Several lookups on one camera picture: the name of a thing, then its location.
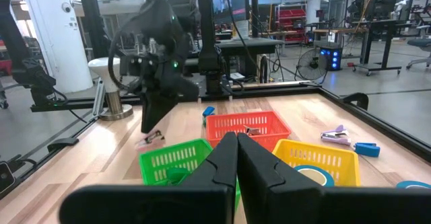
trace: green basket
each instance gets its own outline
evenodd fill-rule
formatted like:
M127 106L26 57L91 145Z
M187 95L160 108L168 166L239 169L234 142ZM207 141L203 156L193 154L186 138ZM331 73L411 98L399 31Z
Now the green basket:
M205 139L195 139L170 147L148 151L139 156L139 165L145 185L167 186L167 171L173 167L195 170L211 153L212 148ZM238 208L241 192L236 181L235 210Z

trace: cylindrical stand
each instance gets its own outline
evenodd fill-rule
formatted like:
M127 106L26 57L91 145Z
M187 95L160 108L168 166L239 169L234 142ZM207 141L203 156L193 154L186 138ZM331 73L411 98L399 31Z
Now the cylindrical stand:
M120 92L106 93L106 102L108 109L100 114L101 120L120 120L126 118L133 113L131 105L121 105Z
M120 91L109 76L108 58L91 60L88 63L88 67L102 78L106 90L105 96L108 108L99 115L100 119L120 120L132 115L132 106L121 104ZM118 77L120 71L120 59L115 58L112 67L114 69L114 74Z

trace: blue clip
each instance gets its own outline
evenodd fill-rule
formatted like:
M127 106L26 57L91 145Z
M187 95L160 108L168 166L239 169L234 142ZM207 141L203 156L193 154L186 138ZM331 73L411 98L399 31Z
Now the blue clip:
M380 147L377 147L376 143L356 143L354 147L355 152L360 155L378 157L380 154Z
M214 115L213 111L215 110L214 107L212 106L208 106L202 113L203 117L207 117L207 116L211 116Z

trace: red basket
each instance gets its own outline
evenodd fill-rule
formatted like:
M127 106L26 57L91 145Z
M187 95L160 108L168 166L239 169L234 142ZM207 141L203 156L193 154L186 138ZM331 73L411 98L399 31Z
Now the red basket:
M272 152L278 140L286 139L291 130L273 111L207 116L207 139L214 148L227 132L245 133L246 127L258 128L261 135L251 136Z

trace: plastic basket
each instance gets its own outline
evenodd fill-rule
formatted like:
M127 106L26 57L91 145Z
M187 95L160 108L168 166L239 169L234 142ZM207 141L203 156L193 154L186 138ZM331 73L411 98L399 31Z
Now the plastic basket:
M274 111L251 112L208 116L207 139L212 147L216 147L227 132L245 133L245 126L259 129L261 135L251 138L270 152L280 139L292 133Z
M168 185L167 170L172 167L184 167L190 172L195 170L211 153L212 148L205 139L195 139L170 147L148 151L139 156L139 165L145 185ZM235 209L241 197L236 181Z
M313 165L327 171L336 186L360 186L358 155L353 151L282 139L273 154L291 167Z

